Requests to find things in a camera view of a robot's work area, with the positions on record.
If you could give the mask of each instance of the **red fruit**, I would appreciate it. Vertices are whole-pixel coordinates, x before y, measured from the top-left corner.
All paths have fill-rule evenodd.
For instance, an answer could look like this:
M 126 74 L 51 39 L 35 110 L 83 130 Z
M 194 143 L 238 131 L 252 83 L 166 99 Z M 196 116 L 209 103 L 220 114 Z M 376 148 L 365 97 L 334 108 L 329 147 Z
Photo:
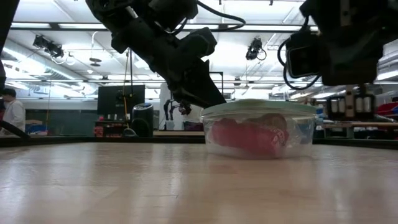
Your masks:
M 287 129 L 287 122 L 283 115 L 276 113 L 269 113 L 261 116 L 257 120 L 258 123 L 264 126 L 272 126 L 281 130 Z
M 215 122 L 212 135 L 213 141 L 220 146 L 234 147 L 253 155 L 269 157 L 277 157 L 289 138 L 285 129 L 268 125 L 263 127 L 252 121 L 238 124 L 233 119 Z

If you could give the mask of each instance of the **table surface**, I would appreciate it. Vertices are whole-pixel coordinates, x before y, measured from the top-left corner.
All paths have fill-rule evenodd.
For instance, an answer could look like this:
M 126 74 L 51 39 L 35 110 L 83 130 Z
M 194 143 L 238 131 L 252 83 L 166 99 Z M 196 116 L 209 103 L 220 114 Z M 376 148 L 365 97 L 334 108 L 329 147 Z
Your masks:
M 2 224 L 390 224 L 397 211 L 398 151 L 314 146 L 244 161 L 202 144 L 0 150 Z

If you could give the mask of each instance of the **red object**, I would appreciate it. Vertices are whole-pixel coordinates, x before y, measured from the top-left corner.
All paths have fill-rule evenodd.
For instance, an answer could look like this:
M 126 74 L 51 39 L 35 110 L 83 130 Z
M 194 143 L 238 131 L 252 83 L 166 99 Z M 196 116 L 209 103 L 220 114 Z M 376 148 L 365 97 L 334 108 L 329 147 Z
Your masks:
M 385 117 L 392 117 L 392 116 L 398 116 L 398 114 L 394 114 L 394 112 L 398 108 L 398 102 L 395 103 L 386 103 L 383 105 L 380 105 L 377 108 L 377 114 Z
M 104 127 L 96 126 L 94 127 L 94 136 L 95 137 L 104 137 Z
M 220 146 L 242 149 L 257 156 L 278 157 L 289 138 L 287 123 L 280 114 L 267 114 L 237 123 L 222 119 L 212 127 L 213 141 Z

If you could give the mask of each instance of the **person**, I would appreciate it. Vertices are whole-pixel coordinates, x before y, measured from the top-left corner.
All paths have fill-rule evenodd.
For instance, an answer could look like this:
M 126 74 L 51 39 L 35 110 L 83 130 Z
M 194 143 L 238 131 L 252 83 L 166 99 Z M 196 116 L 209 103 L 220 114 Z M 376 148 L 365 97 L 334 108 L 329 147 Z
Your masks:
M 21 131 L 25 131 L 25 108 L 22 102 L 16 99 L 16 91 L 6 88 L 2 91 L 1 95 L 6 106 L 6 111 L 4 112 L 2 120 L 14 125 Z M 11 133 L 4 128 L 0 131 L 0 135 L 10 134 Z

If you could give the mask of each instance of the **white lab coat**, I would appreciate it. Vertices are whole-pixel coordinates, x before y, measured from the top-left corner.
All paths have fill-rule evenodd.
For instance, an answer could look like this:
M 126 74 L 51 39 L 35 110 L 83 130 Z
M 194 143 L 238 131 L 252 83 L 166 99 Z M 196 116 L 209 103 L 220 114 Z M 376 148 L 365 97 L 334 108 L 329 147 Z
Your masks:
M 25 131 L 25 108 L 19 100 L 14 100 L 7 105 L 6 111 L 2 118 L 15 127 Z M 4 135 L 5 130 L 0 131 L 0 135 Z

